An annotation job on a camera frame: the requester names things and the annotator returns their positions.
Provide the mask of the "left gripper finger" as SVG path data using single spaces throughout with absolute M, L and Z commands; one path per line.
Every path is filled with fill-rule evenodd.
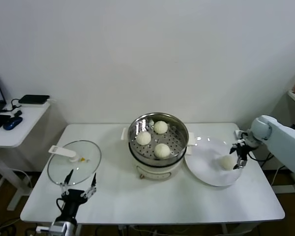
M 81 197 L 84 198 L 84 199 L 89 199 L 92 197 L 92 195 L 96 192 L 96 173 L 94 174 L 94 177 L 92 179 L 92 182 L 91 182 L 91 186 L 90 188 L 88 188 L 86 191 L 84 191 L 82 194 L 81 194 Z
M 66 196 L 69 195 L 68 184 L 72 177 L 73 169 L 69 172 L 69 174 L 65 177 L 64 182 L 60 184 L 61 187 L 61 195 Z

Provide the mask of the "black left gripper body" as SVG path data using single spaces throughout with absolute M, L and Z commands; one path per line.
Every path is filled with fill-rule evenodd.
M 88 200 L 81 197 L 83 192 L 82 190 L 69 189 L 69 195 L 57 198 L 57 207 L 61 211 L 57 221 L 76 222 L 79 206 L 85 204 Z

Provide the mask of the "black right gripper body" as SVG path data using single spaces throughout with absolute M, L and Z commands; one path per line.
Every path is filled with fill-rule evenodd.
M 247 160 L 249 152 L 255 150 L 254 147 L 247 145 L 245 142 L 237 142 L 236 146 L 237 146 L 236 153 L 237 153 L 238 160 Z

